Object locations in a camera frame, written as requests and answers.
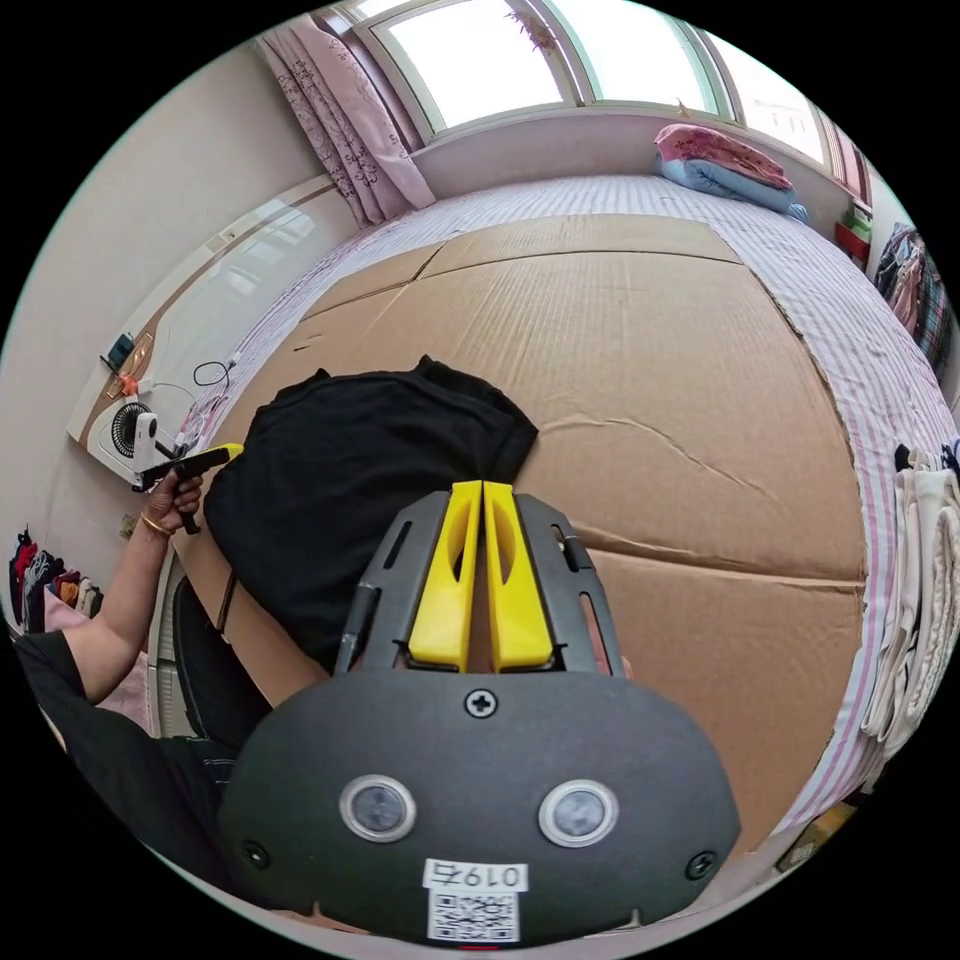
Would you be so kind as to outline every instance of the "qr code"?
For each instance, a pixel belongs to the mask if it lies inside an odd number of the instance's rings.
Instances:
[[[430,891],[431,940],[516,943],[520,939],[517,894]]]

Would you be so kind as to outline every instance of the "blue pillow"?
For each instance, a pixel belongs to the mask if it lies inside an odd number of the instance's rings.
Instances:
[[[753,203],[802,223],[809,222],[807,211],[797,202],[797,192],[792,187],[789,190],[770,187],[709,160],[664,160],[657,154],[657,168],[660,174],[681,187],[713,197]]]

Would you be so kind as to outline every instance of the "pink floral curtain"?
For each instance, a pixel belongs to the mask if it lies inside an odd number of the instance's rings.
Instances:
[[[308,15],[257,42],[361,227],[436,201],[353,54]]]

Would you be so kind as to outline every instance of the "gold bracelet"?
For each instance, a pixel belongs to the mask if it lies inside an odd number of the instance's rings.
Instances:
[[[154,533],[159,533],[165,536],[168,540],[173,534],[169,530],[164,530],[156,520],[151,520],[145,513],[140,514],[140,519],[151,529]]]

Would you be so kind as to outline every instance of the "label sticker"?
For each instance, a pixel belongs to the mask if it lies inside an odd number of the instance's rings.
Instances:
[[[446,943],[517,943],[515,893],[441,893],[429,890],[427,937]]]
[[[444,893],[526,893],[525,863],[461,863],[428,858],[423,885]]]

